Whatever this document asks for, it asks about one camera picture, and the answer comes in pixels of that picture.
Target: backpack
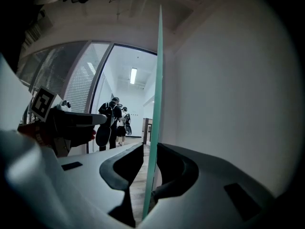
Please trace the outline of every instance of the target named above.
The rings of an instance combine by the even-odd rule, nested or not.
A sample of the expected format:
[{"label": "backpack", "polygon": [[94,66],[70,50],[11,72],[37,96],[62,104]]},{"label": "backpack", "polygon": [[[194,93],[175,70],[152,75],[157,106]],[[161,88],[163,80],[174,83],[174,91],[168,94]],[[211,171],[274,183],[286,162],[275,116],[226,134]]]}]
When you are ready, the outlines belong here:
[{"label": "backpack", "polygon": [[116,121],[117,118],[114,117],[114,108],[112,108],[110,106],[110,102],[106,103],[106,109],[101,109],[101,114],[102,115],[106,115],[107,116],[107,124],[109,124],[109,126],[112,126],[113,123]]},{"label": "backpack", "polygon": [[124,125],[130,125],[130,114],[126,114],[125,116],[124,116],[124,118],[122,119],[122,121],[123,121],[123,123],[124,123]]}]

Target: ceiling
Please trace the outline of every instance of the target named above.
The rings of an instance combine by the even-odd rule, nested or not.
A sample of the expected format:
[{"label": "ceiling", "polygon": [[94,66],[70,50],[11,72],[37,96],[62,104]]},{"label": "ceiling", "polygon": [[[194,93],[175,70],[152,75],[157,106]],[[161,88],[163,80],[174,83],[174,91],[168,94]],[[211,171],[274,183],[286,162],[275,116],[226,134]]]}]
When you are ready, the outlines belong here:
[{"label": "ceiling", "polygon": [[202,3],[202,0],[89,0],[85,4],[58,1],[43,9],[53,26],[80,21],[158,24],[159,7],[163,9],[163,26],[175,32]]},{"label": "ceiling", "polygon": [[137,69],[135,85],[144,87],[149,76],[156,70],[157,56],[148,52],[114,46],[108,61],[112,74],[121,82],[130,82],[132,68]]}]

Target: glass panel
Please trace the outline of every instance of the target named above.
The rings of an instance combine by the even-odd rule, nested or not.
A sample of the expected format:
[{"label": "glass panel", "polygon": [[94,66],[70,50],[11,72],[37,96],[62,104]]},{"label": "glass panel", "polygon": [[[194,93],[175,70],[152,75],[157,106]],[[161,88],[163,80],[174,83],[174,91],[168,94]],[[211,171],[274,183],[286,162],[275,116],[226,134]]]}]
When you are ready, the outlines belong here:
[{"label": "glass panel", "polygon": [[19,73],[19,78],[23,82],[23,84],[30,86],[33,76],[38,69],[41,61],[44,59],[45,55],[47,54],[48,50],[43,50],[41,52],[37,52],[29,56],[26,64],[22,68],[22,71]]},{"label": "glass panel", "polygon": [[163,28],[162,28],[162,8],[160,6],[159,16],[159,37],[158,37],[158,56],[157,56],[157,74],[154,94],[154,108],[153,108],[153,125],[151,133],[151,149],[149,152],[148,172],[143,208],[143,219],[148,214],[150,204],[153,179],[157,160],[157,144],[159,139],[159,126],[161,117],[161,100],[162,100],[162,77],[163,77]]},{"label": "glass panel", "polygon": [[[24,81],[24,84],[29,80],[29,83],[31,82],[31,79],[35,75],[36,71],[34,71],[34,69],[37,69],[39,65],[37,62],[44,60],[40,69],[38,69],[39,72],[32,88],[33,99],[35,98],[35,95],[41,86],[47,87],[52,92],[58,94],[61,97],[61,91],[68,72],[72,67],[73,62],[75,61],[75,58],[80,53],[85,44],[86,42],[67,43],[65,45],[57,46],[51,50],[38,52],[30,57],[26,67],[27,65],[31,65],[31,67],[24,67],[24,70],[21,73],[21,80]],[[29,124],[33,122],[35,122],[35,116],[33,113],[28,112],[27,123]]]},{"label": "glass panel", "polygon": [[64,97],[71,103],[73,112],[88,112],[86,103],[91,83],[108,46],[104,43],[91,43],[78,61]]},{"label": "glass panel", "polygon": [[23,68],[24,68],[28,59],[29,59],[29,56],[25,56],[25,57],[23,57],[22,59],[19,60],[18,68],[17,68],[17,72],[16,72],[17,77],[20,77],[20,74],[23,71]]},{"label": "glass panel", "polygon": [[60,96],[68,72],[85,44],[73,42],[52,49],[37,75],[33,93],[44,86]]},{"label": "glass panel", "polygon": [[118,120],[112,126],[109,142],[99,147],[95,140],[88,143],[89,153],[108,150],[115,146],[125,146],[136,143],[144,144],[144,157],[141,171],[129,187],[132,212],[136,225],[142,220],[145,186],[150,152],[150,130],[143,126],[143,120],[153,118],[154,90],[156,81],[157,56],[122,45],[114,45],[95,90],[91,113],[98,114],[99,108],[113,97],[120,99],[122,116],[130,115],[130,122],[125,125]]}]

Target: ceiling light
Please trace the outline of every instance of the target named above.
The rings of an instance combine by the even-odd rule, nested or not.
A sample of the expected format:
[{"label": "ceiling light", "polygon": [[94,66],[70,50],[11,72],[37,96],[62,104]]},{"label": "ceiling light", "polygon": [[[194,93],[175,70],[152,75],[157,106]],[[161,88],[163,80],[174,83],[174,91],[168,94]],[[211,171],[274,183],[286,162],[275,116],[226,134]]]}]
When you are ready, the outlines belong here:
[{"label": "ceiling light", "polygon": [[134,84],[136,74],[137,74],[137,69],[132,68],[132,74],[130,76],[130,84]]}]

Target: wooden floor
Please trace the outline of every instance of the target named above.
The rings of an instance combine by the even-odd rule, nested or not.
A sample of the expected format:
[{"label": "wooden floor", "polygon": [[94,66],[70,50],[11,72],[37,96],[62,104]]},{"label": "wooden floor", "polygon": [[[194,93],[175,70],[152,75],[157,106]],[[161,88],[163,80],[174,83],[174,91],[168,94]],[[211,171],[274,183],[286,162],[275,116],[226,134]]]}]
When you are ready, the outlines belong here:
[{"label": "wooden floor", "polygon": [[[126,137],[124,144],[131,143],[141,143],[143,142],[142,138],[136,137]],[[136,226],[142,221],[143,206],[144,206],[144,197],[145,197],[145,188],[146,188],[146,178],[147,178],[147,169],[148,169],[148,157],[149,157],[149,145],[144,145],[144,161],[139,173],[135,177],[133,183],[130,186],[130,198],[132,202],[132,212],[133,217],[136,223]]]}]

